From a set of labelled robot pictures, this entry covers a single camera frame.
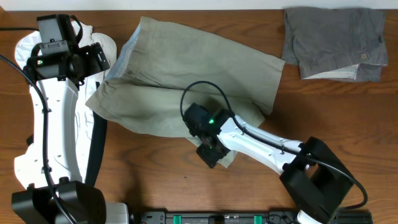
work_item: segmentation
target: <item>gray cloth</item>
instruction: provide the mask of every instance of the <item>gray cloth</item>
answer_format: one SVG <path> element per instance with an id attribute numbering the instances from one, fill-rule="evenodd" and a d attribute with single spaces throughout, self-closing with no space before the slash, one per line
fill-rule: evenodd
<path id="1" fill-rule="evenodd" d="M 282 59 L 300 65 L 303 79 L 378 82 L 381 66 L 388 64 L 385 18 L 385 12 L 374 9 L 286 9 Z"/>
<path id="2" fill-rule="evenodd" d="M 194 139 L 182 121 L 183 90 L 206 80 L 228 96 L 234 112 L 253 126 L 269 114 L 279 86 L 284 61 L 220 36 L 173 22 L 142 17 L 138 31 L 86 105 L 110 121 L 135 133 Z M 194 86 L 183 109 L 192 103 L 211 111 L 225 108 L 212 86 Z M 228 166 L 236 152 L 222 161 Z"/>

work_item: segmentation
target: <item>white wall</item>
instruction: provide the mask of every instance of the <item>white wall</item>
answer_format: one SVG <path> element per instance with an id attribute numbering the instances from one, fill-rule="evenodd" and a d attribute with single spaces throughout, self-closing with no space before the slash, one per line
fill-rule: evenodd
<path id="1" fill-rule="evenodd" d="M 0 0 L 6 11 L 283 9 L 292 6 L 398 9 L 398 0 Z"/>

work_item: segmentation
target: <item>folded cloth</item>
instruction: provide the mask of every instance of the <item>folded cloth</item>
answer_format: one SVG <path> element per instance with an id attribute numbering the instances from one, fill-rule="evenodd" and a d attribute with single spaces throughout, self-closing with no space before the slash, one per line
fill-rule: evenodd
<path id="1" fill-rule="evenodd" d="M 272 111 L 284 61 L 220 36 L 142 17 L 106 80 L 86 105 L 135 133 L 192 139 L 179 106 L 189 84 L 206 80 L 227 94 L 234 112 L 259 126 Z M 197 85 L 183 109 L 198 103 L 225 107 L 218 90 Z M 228 166 L 236 152 L 221 162 Z"/>
<path id="2" fill-rule="evenodd" d="M 300 65 L 303 79 L 378 82 L 388 64 L 385 18 L 374 9 L 286 9 L 282 59 Z"/>
<path id="3" fill-rule="evenodd" d="M 108 63 L 112 67 L 116 62 L 116 43 L 112 38 L 105 34 L 93 33 L 93 27 L 80 23 L 83 28 L 83 37 L 79 42 L 79 47 L 84 47 L 94 43 L 99 43 L 104 51 Z M 76 21 L 72 22 L 73 29 L 77 34 L 80 26 Z M 35 31 L 18 41 L 15 48 L 15 60 L 17 64 L 24 68 L 27 59 L 33 47 L 41 43 L 40 32 Z M 78 99 L 75 109 L 75 137 L 76 153 L 78 153 L 78 166 L 83 182 L 86 179 L 86 169 L 88 157 L 90 155 L 91 135 L 93 134 L 94 116 L 93 111 L 85 103 L 87 99 L 95 92 L 96 82 L 102 82 L 110 70 L 99 72 L 85 78 L 85 83 L 80 86 Z"/>

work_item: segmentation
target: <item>brown tabletop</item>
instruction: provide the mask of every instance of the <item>brown tabletop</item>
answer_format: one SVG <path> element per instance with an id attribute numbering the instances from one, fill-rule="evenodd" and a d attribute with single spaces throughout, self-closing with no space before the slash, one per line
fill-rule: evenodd
<path id="1" fill-rule="evenodd" d="M 75 11 L 5 12 L 1 27 L 37 27 L 36 17 L 74 14 L 110 36 L 121 47 L 141 16 L 178 22 L 281 57 L 282 11 Z M 29 31 L 0 32 L 0 54 L 14 61 L 18 40 Z M 389 66 L 380 83 L 300 80 L 299 68 L 286 65 L 274 111 L 261 125 L 280 136 L 324 140 L 365 186 L 374 222 L 398 222 L 398 11 L 388 11 L 384 37 Z M 33 108 L 24 79 L 0 62 L 0 223 L 22 223 L 11 209 L 11 194 L 23 190 L 14 175 L 14 158 L 24 154 L 33 133 Z M 185 139 L 136 134 L 109 122 L 96 187 L 107 201 L 127 202 L 135 211 L 250 211 L 294 208 L 278 175 L 238 154 L 228 169 L 207 168 Z M 359 203 L 350 191 L 343 205 Z"/>

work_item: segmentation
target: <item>green tape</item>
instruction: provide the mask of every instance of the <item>green tape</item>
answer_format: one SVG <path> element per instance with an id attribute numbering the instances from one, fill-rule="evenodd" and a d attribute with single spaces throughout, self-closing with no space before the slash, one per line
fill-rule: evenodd
<path id="1" fill-rule="evenodd" d="M 181 224 L 181 215 L 174 215 L 173 224 Z"/>
<path id="2" fill-rule="evenodd" d="M 262 216 L 255 215 L 254 216 L 254 224 L 262 224 Z"/>

